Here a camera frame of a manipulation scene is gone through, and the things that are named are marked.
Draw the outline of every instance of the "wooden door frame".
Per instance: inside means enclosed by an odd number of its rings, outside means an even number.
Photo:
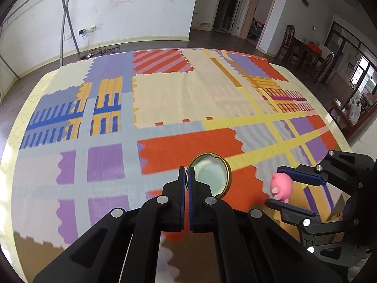
[[[275,1],[276,0],[272,0],[270,10],[268,11],[266,23],[265,23],[265,25],[263,27],[263,30],[262,30],[262,33],[261,33],[261,37],[259,38],[258,44],[256,46],[257,49],[259,48],[259,44],[261,43],[261,40],[263,38],[264,31],[265,31],[266,26],[268,24],[268,21],[270,19],[272,9],[273,9],[273,7],[275,5]],[[239,35],[239,37],[242,38],[242,39],[246,39],[247,38],[248,31],[249,31],[251,23],[253,21],[253,17],[254,17],[254,14],[255,14],[255,10],[256,10],[256,8],[258,6],[258,3],[259,3],[259,0],[250,0],[250,3],[248,5],[247,11],[246,11],[246,16],[244,18],[244,22],[243,22],[242,27],[241,27],[241,33]]]

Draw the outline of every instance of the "silver screw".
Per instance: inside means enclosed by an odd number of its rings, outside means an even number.
[[[216,198],[215,197],[207,197],[204,199],[204,202],[209,204],[209,205],[213,205],[217,202]]]
[[[114,217],[114,218],[118,218],[118,217],[120,217],[120,216],[123,215],[123,210],[121,210],[121,209],[113,209],[113,210],[111,211],[111,215],[112,215],[112,217]]]
[[[302,222],[302,224],[304,225],[304,227],[310,226],[310,219],[309,218],[304,219],[304,221]]]
[[[159,196],[159,197],[157,198],[157,202],[158,202],[159,204],[165,204],[165,203],[167,203],[167,201],[169,201],[169,198],[166,197],[166,196]]]
[[[251,215],[251,217],[254,217],[254,218],[260,218],[260,217],[262,217],[263,213],[259,209],[252,209],[251,212],[250,212],[250,215]]]

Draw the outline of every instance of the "dark floor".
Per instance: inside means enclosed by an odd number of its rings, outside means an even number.
[[[144,49],[161,49],[161,48],[208,48],[230,50],[253,54],[267,58],[269,62],[280,64],[281,61],[274,60],[273,57],[264,55],[258,51],[250,42],[221,32],[207,32],[200,30],[190,31],[190,41],[141,41],[130,42],[120,45],[119,52],[144,50]],[[64,59],[64,64],[77,62],[78,56],[71,55]],[[0,106],[0,161],[4,151],[6,140],[11,132],[12,126],[18,113],[20,112],[27,97],[39,82],[43,75],[56,70],[60,67],[60,62],[55,61],[24,76],[15,82],[7,95],[3,99],[3,105]],[[305,79],[305,74],[298,71],[294,66],[289,65],[288,69],[303,82],[306,87],[317,97],[317,99],[326,106],[331,102],[330,92],[320,83],[314,84]]]

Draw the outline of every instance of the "doorway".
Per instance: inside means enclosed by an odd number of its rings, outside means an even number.
[[[250,0],[240,38],[258,48],[274,4],[275,0]]]
[[[214,30],[231,33],[240,0],[220,0],[214,21]]]

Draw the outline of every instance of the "colorful patterned tablecloth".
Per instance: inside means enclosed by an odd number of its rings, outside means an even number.
[[[41,79],[12,129],[0,241],[31,282],[108,211],[141,207],[201,153],[229,162],[224,200],[248,211],[269,198],[278,166],[314,166],[330,149],[350,151],[310,91],[264,58],[162,49],[69,64]],[[340,199],[331,185],[295,183],[290,203],[324,221]],[[172,254],[162,243],[157,281],[179,274]]]

